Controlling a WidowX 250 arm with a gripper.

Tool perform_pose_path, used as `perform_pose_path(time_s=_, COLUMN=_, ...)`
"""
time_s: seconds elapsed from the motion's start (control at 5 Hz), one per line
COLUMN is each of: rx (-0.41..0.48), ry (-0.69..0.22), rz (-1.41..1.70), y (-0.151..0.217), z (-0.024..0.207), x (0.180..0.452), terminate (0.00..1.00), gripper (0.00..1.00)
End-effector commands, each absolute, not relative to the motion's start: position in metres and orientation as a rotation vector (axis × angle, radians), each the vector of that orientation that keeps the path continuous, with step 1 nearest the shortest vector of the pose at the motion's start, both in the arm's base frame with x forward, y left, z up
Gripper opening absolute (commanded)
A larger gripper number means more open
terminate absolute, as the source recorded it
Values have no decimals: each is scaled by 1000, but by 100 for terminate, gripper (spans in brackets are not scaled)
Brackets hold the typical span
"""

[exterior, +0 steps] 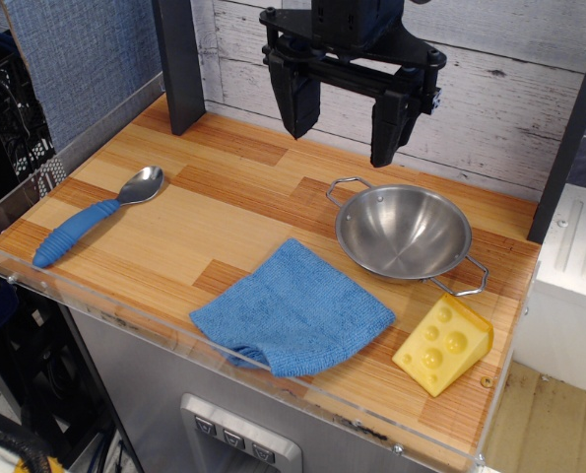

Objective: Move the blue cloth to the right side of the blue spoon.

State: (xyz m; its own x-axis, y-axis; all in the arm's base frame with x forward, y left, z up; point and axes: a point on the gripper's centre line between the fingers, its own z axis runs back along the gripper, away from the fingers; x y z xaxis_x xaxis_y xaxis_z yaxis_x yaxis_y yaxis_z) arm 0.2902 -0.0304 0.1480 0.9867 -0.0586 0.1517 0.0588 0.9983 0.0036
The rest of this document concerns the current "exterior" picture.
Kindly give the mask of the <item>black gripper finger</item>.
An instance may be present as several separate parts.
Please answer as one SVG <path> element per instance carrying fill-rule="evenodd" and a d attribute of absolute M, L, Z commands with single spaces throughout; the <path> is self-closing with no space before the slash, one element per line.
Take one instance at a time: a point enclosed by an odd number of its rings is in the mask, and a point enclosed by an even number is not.
<path fill-rule="evenodd" d="M 409 94 L 386 91 L 372 108 L 370 162 L 386 167 L 397 150 L 405 146 L 420 114 L 420 102 Z"/>
<path fill-rule="evenodd" d="M 320 116 L 321 83 L 308 76 L 307 63 L 290 61 L 276 51 L 267 59 L 284 127 L 295 139 L 301 138 Z"/>

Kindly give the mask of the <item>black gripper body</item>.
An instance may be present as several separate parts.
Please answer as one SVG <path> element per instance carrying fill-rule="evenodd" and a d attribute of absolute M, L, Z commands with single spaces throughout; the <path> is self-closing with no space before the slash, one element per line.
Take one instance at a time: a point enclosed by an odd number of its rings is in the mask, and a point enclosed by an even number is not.
<path fill-rule="evenodd" d="M 276 51 L 307 63 L 322 84 L 378 99 L 386 91 L 409 94 L 420 113 L 438 106 L 438 72 L 445 55 L 403 24 L 402 1 L 313 1 L 307 9 L 261 12 L 267 30 L 264 62 Z"/>

